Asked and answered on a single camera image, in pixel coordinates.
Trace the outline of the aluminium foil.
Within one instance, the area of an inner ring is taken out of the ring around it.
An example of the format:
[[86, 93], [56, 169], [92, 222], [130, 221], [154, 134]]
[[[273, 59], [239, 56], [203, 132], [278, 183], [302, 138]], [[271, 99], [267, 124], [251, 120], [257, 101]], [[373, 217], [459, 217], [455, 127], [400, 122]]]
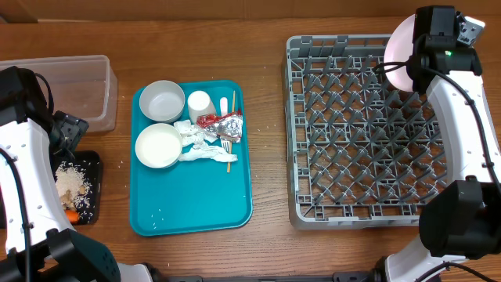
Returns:
[[229, 123], [231, 122], [234, 126], [234, 139], [232, 142], [239, 143], [243, 136], [243, 115], [241, 111], [234, 111], [220, 117], [222, 118], [221, 120], [216, 121], [213, 125], [201, 129], [214, 137], [227, 140], [229, 139]]

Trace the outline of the white napkin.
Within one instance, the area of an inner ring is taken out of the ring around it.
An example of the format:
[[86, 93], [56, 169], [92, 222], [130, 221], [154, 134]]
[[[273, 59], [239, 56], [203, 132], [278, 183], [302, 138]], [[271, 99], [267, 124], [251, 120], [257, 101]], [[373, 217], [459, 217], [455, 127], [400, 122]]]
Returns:
[[187, 153], [182, 153], [180, 161], [195, 161], [198, 159], [211, 159], [217, 162], [232, 163], [238, 160], [235, 154], [228, 153], [220, 146], [208, 145], [204, 141], [195, 143]]
[[208, 134], [198, 125], [194, 125], [191, 120], [176, 121], [173, 126], [182, 137], [182, 146], [193, 145], [194, 147], [205, 147], [214, 143], [218, 138]]

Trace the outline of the white bowl with peanuts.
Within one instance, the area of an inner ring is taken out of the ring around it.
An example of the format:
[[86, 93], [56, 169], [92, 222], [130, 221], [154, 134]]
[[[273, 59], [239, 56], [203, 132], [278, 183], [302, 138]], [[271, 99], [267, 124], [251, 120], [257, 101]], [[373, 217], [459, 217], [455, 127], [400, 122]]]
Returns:
[[182, 153], [182, 137], [172, 125], [157, 123], [143, 129], [135, 141], [135, 155], [149, 168], [168, 168]]

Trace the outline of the white round plate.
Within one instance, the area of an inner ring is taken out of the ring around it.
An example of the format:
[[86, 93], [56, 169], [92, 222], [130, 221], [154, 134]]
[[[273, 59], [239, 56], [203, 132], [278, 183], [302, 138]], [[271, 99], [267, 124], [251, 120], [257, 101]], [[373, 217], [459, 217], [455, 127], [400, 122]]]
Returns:
[[[406, 18], [398, 25], [392, 33], [385, 52], [384, 62], [406, 62], [413, 53], [413, 30], [415, 15]], [[411, 92], [413, 90], [413, 81], [406, 71], [406, 67], [386, 73], [387, 80], [399, 90]]]

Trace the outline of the grey bowl with rice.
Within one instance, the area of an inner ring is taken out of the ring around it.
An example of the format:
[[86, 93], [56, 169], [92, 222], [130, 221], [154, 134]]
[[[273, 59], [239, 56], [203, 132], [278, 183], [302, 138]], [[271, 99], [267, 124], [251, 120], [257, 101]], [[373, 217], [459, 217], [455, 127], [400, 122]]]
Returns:
[[165, 123], [175, 122], [181, 117], [185, 102], [182, 88], [167, 80], [147, 85], [139, 97], [142, 113], [152, 121]]

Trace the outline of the orange carrot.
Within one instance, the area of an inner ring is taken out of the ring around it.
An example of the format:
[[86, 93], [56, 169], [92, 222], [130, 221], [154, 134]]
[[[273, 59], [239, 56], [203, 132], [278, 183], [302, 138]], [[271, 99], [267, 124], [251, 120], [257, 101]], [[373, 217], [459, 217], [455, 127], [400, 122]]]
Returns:
[[70, 221], [71, 224], [77, 224], [78, 221], [79, 221], [79, 214], [76, 212], [76, 211], [72, 211], [72, 210], [65, 210], [65, 214], [68, 218], [68, 220]]

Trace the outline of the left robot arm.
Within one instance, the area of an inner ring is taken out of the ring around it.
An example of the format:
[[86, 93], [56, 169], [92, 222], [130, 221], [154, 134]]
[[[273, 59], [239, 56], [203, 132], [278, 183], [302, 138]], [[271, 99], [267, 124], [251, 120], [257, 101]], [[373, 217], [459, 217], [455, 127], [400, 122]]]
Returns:
[[54, 109], [41, 74], [1, 72], [1, 196], [7, 220], [3, 281], [162, 281], [148, 263], [127, 265], [77, 232], [56, 189], [50, 158], [72, 156], [88, 122]]

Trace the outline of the red sauce packet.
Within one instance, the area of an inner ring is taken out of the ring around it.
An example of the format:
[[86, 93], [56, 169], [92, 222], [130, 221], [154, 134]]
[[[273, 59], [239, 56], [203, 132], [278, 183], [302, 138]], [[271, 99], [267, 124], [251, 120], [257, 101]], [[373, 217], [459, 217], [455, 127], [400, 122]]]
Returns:
[[196, 124], [201, 128], [206, 128], [207, 126], [213, 125], [216, 121], [219, 121], [221, 119], [222, 118], [217, 114], [205, 114], [197, 118]]

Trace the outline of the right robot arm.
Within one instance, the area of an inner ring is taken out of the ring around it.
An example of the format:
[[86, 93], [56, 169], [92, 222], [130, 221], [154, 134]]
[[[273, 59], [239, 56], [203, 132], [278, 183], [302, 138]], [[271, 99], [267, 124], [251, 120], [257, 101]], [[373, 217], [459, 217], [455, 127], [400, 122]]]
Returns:
[[391, 35], [376, 72], [427, 97], [446, 157], [446, 186], [419, 234], [374, 271], [381, 281], [437, 280], [449, 267], [500, 252], [500, 148], [474, 49], [484, 23], [450, 5], [420, 7]]

